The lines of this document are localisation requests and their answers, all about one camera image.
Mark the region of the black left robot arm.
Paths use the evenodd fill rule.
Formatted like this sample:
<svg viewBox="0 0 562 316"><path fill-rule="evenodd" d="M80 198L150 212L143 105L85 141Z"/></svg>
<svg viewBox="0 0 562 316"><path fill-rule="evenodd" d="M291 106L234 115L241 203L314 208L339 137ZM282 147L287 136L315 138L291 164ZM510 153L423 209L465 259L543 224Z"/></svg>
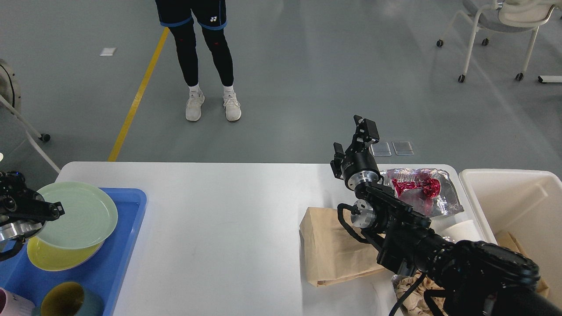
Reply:
<svg viewBox="0 0 562 316"><path fill-rule="evenodd" d="M37 235L46 222L65 214L60 202L47 202L28 188L21 172L1 172L0 239L2 261L16 256L29 238Z"/></svg>

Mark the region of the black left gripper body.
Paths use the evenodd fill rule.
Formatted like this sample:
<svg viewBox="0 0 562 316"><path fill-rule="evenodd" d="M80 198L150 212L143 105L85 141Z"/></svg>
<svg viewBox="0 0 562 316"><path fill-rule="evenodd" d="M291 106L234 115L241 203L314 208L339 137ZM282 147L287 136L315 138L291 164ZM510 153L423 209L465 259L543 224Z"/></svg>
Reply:
<svg viewBox="0 0 562 316"><path fill-rule="evenodd" d="M1 240L30 238L42 230L49 216L48 202L1 200Z"/></svg>

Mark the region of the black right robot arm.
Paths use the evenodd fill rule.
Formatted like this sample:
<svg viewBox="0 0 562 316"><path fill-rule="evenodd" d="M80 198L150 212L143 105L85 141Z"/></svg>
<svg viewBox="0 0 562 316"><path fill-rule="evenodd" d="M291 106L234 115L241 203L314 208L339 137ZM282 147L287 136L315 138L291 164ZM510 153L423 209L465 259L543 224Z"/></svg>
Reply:
<svg viewBox="0 0 562 316"><path fill-rule="evenodd" d="M337 218L350 236L377 251L377 263L398 275L421 276L396 302L390 315L429 278L436 290L424 300L434 316L559 316L560 308L536 292L539 266L526 256L485 241L445 240L430 218L395 197L383 184L369 152L379 142L376 123L359 115L347 150L334 144L331 169L357 197L339 204Z"/></svg>

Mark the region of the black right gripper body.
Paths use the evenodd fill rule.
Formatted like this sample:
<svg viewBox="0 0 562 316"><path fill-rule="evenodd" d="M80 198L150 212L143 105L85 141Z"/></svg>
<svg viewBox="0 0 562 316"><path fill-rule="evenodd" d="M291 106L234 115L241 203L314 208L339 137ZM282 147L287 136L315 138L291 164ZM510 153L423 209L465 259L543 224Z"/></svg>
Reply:
<svg viewBox="0 0 562 316"><path fill-rule="evenodd" d="M360 191L365 186L382 184L382 175L369 150L346 154L343 162L331 161L333 176L345 182L346 188Z"/></svg>

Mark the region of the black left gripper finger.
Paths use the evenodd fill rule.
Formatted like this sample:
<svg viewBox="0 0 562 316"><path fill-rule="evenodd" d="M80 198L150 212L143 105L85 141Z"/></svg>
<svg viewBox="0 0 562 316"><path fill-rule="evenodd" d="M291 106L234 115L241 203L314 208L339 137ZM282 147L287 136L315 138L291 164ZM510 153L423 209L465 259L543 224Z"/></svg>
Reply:
<svg viewBox="0 0 562 316"><path fill-rule="evenodd" d="M32 201L31 218L35 221L55 221L65 214L61 202Z"/></svg>

